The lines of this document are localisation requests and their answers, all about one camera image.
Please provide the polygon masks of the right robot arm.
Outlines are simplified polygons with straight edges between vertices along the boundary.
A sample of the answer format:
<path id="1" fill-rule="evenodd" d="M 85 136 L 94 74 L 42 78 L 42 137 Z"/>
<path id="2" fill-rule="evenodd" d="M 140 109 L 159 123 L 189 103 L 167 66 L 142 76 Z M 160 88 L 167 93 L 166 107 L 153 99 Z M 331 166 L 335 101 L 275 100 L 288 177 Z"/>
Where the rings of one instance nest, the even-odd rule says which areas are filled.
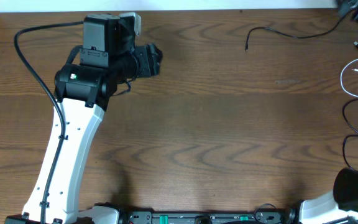
<path id="1" fill-rule="evenodd" d="M 336 1 L 341 19 L 349 14 L 358 22 L 358 1 Z M 285 223 L 358 223 L 358 170 L 348 165 L 341 170 L 333 190 L 300 203 Z"/>

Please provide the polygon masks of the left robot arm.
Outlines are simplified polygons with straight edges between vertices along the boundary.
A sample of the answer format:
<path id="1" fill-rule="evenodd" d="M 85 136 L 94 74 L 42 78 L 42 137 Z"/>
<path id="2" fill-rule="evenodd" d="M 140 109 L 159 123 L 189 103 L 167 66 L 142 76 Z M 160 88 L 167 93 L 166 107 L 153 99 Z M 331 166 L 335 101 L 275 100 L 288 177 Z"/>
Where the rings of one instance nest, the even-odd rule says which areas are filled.
<path id="1" fill-rule="evenodd" d="M 94 135 L 118 85 L 157 75 L 163 55 L 154 44 L 135 44 L 141 33 L 135 12 L 88 14 L 80 25 L 82 44 L 72 48 L 56 73 L 54 90 L 47 90 L 53 127 L 39 177 L 22 213 L 8 216 L 6 223 L 127 222 L 107 203 L 80 211 L 81 181 Z"/>

